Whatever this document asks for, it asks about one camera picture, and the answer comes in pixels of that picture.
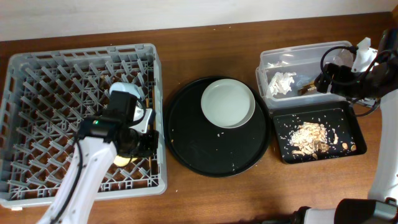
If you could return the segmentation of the light blue plastic cup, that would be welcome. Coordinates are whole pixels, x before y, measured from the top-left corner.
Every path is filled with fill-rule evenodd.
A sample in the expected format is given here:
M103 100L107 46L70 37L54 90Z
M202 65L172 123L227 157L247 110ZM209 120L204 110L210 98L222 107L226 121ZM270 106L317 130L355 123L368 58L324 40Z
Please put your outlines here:
M145 97L144 92L141 90L141 88L133 83L123 83L123 82L113 83L110 86L109 94L111 95L113 91L127 92L136 96L140 100L143 100Z

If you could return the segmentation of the gold brown snack wrapper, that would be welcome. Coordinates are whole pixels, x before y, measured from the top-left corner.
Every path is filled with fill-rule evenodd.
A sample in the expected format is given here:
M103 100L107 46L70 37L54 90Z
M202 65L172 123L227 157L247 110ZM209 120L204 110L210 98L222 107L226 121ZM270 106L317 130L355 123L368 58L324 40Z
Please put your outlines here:
M305 85L305 86L301 87L301 88L298 90L298 95L299 95L299 96L302 96L302 95L306 95L306 94L311 94L312 92L316 92L316 91L317 91L317 88L316 88L316 86L312 83L312 84L308 84L308 85Z

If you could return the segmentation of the food scraps pile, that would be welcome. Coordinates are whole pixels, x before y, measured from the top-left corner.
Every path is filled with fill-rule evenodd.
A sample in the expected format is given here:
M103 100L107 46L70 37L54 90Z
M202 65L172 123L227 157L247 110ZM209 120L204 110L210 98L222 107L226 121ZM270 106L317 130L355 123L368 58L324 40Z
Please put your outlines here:
M337 157L341 152L347 156L350 152L356 152L357 146L352 136L347 131L332 128L328 123L304 122L290 135L289 146L292 149L288 155L294 159L319 160L321 156Z

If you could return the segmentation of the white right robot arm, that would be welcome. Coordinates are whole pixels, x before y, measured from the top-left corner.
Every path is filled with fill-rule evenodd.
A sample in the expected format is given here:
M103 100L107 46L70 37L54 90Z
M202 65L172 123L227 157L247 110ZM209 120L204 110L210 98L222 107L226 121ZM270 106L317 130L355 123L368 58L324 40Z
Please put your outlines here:
M387 29L376 54L362 40L347 48L356 58L352 67L320 64L314 85L351 104L374 99L381 109L382 133L376 175L366 199L343 199L336 208L300 207L287 223L397 223L397 29Z

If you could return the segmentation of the wooden chopstick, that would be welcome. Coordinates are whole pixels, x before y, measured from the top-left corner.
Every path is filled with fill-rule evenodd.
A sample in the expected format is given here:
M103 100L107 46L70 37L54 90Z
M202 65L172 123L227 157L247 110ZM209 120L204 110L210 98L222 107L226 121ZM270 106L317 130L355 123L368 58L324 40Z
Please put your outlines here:
M156 109L156 88L155 86L152 87L152 109Z
M149 106L149 99L147 98L146 99L146 106L147 106L147 109L149 108L150 109L150 106ZM148 124L147 125L147 131L149 131L151 129L151 126ZM150 171L152 170L152 157L150 156L150 157L148 157L148 161L149 161L149 169L150 169Z

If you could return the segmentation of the grey round plate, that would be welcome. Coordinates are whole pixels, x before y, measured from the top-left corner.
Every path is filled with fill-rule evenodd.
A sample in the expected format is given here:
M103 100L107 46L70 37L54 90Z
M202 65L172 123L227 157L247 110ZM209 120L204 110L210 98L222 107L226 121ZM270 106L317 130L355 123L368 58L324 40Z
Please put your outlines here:
M205 118L217 127L238 128L253 116L254 93L241 81L223 78L209 84L201 96Z

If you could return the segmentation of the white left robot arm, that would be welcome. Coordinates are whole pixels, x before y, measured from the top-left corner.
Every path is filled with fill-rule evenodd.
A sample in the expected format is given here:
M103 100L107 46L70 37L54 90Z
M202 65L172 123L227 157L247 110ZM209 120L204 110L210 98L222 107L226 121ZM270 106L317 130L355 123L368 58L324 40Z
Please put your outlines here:
M131 162L156 152L159 132L147 128L152 117L152 110L136 95L113 90L105 109L80 122L73 135L73 159L39 223L86 223L115 158Z

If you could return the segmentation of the yellow bowl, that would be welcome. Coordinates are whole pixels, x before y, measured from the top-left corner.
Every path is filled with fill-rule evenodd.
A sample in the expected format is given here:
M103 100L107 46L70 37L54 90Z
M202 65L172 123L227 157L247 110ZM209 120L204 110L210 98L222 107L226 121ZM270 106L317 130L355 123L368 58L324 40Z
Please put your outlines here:
M118 167L125 167L129 165L130 163L134 162L137 160L136 157L121 157L121 156L116 156L114 159L114 165Z

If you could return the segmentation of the white tissue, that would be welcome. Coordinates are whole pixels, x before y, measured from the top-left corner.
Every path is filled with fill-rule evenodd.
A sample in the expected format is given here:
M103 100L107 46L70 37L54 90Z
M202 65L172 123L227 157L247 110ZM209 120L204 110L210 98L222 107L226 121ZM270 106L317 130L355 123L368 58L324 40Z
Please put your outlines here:
M268 85L267 96L274 96L278 93L286 95L289 91L292 90L290 85L295 83L294 76L296 76L295 72L275 73Z

